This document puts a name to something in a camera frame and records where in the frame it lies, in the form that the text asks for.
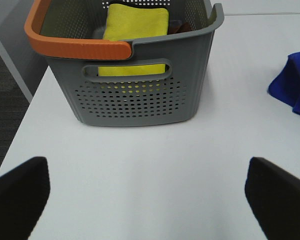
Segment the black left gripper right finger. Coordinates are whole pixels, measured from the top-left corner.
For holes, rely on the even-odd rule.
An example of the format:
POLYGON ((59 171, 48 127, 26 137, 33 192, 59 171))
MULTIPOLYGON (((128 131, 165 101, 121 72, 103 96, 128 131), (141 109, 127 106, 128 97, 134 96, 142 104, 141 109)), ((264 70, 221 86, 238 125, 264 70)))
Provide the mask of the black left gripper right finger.
POLYGON ((252 157, 245 197, 268 240, 300 240, 300 179, 263 157, 252 157))

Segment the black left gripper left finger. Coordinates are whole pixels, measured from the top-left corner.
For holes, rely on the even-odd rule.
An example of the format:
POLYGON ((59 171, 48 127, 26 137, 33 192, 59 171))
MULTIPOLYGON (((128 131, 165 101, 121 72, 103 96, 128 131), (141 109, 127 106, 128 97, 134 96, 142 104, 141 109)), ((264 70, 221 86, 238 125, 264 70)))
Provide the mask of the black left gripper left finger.
POLYGON ((51 192, 48 162, 33 157, 0 176, 0 240, 27 240, 51 192))

